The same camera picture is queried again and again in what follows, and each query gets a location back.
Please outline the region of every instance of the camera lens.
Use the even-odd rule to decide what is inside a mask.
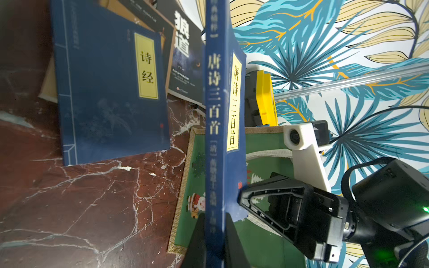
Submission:
[[[299,144],[299,133],[298,133],[298,131],[296,131],[295,129],[293,129],[290,132],[289,137],[290,137],[290,140],[292,141],[293,144]]]

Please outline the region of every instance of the santa claus figure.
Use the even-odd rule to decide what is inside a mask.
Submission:
[[[198,217],[199,211],[205,211],[205,193],[203,196],[194,193],[192,196],[188,196],[187,201],[186,211],[190,211],[193,218]]]

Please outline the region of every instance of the black book cover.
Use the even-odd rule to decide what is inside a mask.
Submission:
[[[205,108],[203,90],[204,43],[201,30],[176,1],[158,0],[157,9],[176,27],[169,93]]]

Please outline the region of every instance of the book spine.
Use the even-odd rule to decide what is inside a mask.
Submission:
[[[58,110],[60,116],[61,144],[65,166],[79,164],[76,148],[76,133],[73,112],[73,96],[70,79],[67,14],[74,12],[75,6],[64,0],[51,0],[51,21],[54,45],[55,75],[57,82]]]
[[[224,178],[228,130],[227,42],[229,2],[206,0],[205,103],[206,103],[206,267],[221,267],[225,242]]]

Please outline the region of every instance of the yellow title label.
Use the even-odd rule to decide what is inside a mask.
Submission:
[[[239,148],[241,72],[242,64],[234,54],[228,112],[227,152]]]
[[[137,59],[137,79],[141,98],[158,99],[155,43],[152,39],[134,33]]]

